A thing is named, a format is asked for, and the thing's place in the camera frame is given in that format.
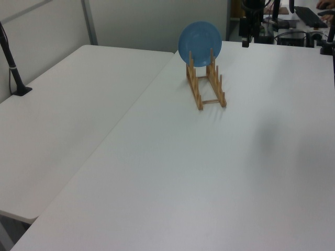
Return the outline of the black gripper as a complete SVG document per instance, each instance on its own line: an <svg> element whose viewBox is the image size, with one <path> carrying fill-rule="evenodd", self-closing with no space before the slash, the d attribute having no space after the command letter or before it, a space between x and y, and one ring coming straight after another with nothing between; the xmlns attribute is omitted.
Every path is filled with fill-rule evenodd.
<svg viewBox="0 0 335 251"><path fill-rule="evenodd" d="M241 17L239 19L239 36L242 37L242 47L249 47L253 39L259 39L262 17L259 15Z"/></svg>

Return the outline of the person's hand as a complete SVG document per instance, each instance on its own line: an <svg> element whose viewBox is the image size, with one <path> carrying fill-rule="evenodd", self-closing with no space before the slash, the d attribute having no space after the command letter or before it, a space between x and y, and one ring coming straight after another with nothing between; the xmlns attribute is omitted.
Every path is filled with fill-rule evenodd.
<svg viewBox="0 0 335 251"><path fill-rule="evenodd" d="M324 10L324 9L333 9L335 6L335 1L334 0L319 0L316 8L319 10Z"/></svg>
<svg viewBox="0 0 335 251"><path fill-rule="evenodd" d="M324 10L322 12L319 12L317 15L320 16L321 21L331 23L334 19L334 10L333 9Z"/></svg>

